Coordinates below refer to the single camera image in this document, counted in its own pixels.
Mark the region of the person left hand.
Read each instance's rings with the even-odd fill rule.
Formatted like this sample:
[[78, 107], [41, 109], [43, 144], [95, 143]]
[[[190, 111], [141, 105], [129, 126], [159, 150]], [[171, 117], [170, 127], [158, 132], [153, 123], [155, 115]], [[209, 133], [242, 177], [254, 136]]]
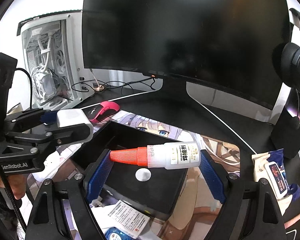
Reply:
[[[7, 180], [10, 184], [15, 199], [19, 200], [25, 196], [26, 193], [26, 178], [22, 175], [8, 176]], [[4, 188], [4, 183], [0, 178], [0, 188]]]

